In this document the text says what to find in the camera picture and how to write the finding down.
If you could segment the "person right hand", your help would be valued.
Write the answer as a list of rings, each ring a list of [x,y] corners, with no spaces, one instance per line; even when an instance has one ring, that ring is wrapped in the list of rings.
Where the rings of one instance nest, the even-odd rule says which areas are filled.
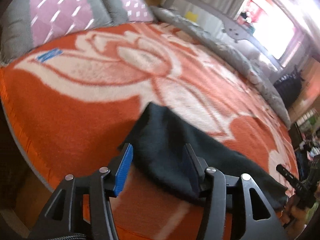
[[[290,224],[292,229],[301,230],[304,228],[309,210],[308,208],[304,210],[298,208],[295,204],[296,199],[296,195],[293,195],[289,198],[285,205],[285,209],[282,211],[280,221],[282,225]]]

